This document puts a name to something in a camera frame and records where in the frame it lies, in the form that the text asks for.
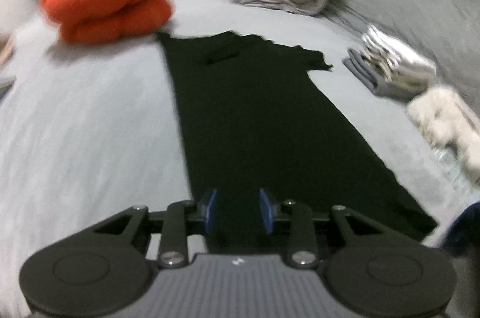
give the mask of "bed sheet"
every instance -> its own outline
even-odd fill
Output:
[[[373,97],[344,68],[347,48],[359,45],[345,29],[229,0],[174,1],[168,27],[176,35],[233,30],[323,51],[334,69],[312,71],[311,80],[400,183],[443,226],[466,207],[469,193],[453,188],[404,105]],[[2,75],[17,81],[0,104],[2,318],[28,313],[17,277],[34,251],[131,205],[162,210],[190,197],[169,74],[152,36],[71,47],[36,14],[16,37]],[[441,229],[426,242],[435,244]],[[204,249],[199,238],[189,245]]]

